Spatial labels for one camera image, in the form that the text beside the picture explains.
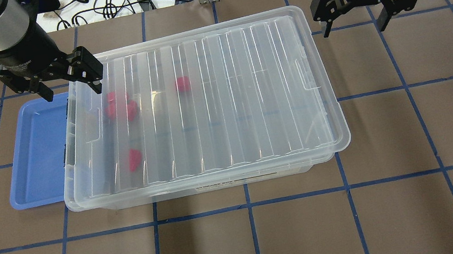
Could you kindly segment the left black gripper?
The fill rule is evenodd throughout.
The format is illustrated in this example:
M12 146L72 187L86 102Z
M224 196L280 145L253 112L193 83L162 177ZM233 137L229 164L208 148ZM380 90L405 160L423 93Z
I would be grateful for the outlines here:
M35 23L16 45L0 51L0 65L5 70L0 80L6 87L18 94L37 94L46 102L53 101L54 92L42 79L82 82L96 94L102 93L103 64L84 46L70 55L61 51Z

